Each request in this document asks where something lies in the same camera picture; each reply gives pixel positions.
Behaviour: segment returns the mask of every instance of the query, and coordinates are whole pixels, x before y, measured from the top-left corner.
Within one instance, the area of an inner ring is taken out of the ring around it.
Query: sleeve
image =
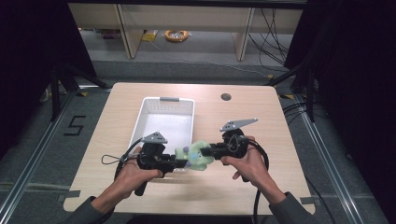
[[[96,210],[91,202],[95,199],[95,197],[88,198],[84,203],[82,203],[76,211],[74,211],[67,220],[59,223],[59,224],[87,224],[87,223],[104,223],[108,220],[113,214],[113,210],[111,210],[107,214],[103,214]]]
[[[287,192],[285,195],[286,199],[283,202],[270,205],[270,210],[279,223],[318,223],[314,216],[308,213],[291,193]]]

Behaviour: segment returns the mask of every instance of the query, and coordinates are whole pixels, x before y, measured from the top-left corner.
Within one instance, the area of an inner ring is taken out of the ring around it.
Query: table
[[[223,101],[220,97],[223,93],[230,94],[232,99]],[[80,190],[79,197],[65,200],[66,211],[74,211],[89,196],[98,196],[112,183],[117,164],[103,165],[101,158],[105,154],[121,156],[125,152],[141,103],[148,96],[191,98],[195,101],[192,142],[221,142],[219,128],[225,122],[257,118],[258,122],[242,130],[246,135],[254,135],[266,150],[271,176],[282,190],[292,192],[297,199],[311,197],[274,88],[117,83],[107,99],[71,186],[71,191]],[[133,194],[122,201],[115,211],[249,216],[253,211],[256,189],[240,179],[232,180],[234,172],[232,166],[214,161],[203,172],[168,173],[164,179],[149,182],[142,197]],[[313,204],[305,204],[304,207],[310,213],[315,212]],[[259,215],[269,214],[268,202],[261,197]]]

